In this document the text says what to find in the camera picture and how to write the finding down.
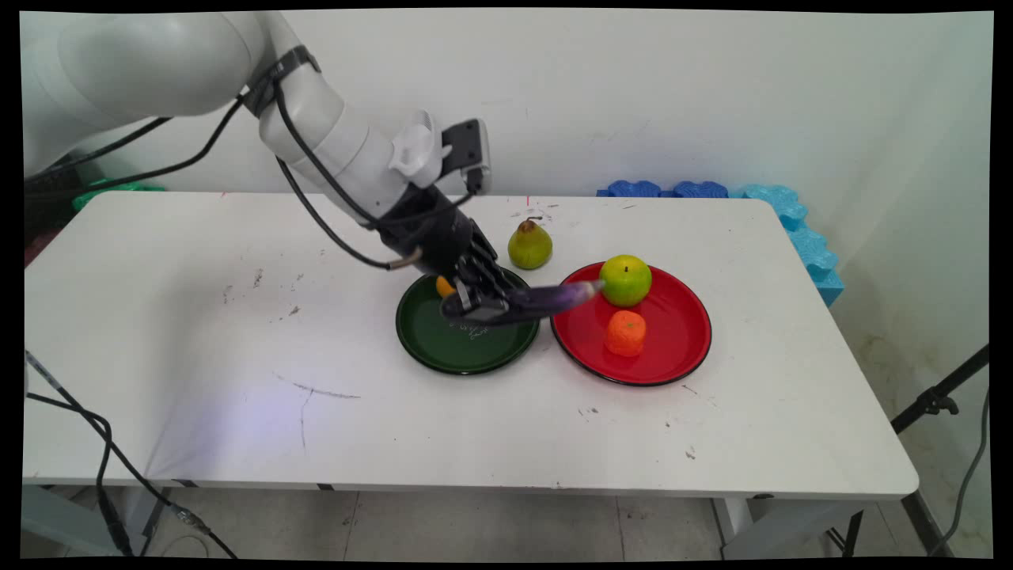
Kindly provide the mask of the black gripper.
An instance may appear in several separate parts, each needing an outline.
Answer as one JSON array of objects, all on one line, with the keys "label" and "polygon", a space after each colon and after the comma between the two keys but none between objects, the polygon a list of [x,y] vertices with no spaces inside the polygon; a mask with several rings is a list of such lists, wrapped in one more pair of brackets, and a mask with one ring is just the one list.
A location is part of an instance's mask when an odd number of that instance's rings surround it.
[{"label": "black gripper", "polygon": [[[423,273],[453,280],[456,293],[448,297],[448,320],[465,324],[504,324],[510,293],[503,268],[491,243],[476,222],[453,205],[438,188],[410,184],[379,219],[377,232],[388,248],[402,256],[417,249],[415,266]],[[472,271],[459,272],[460,264]]]}]

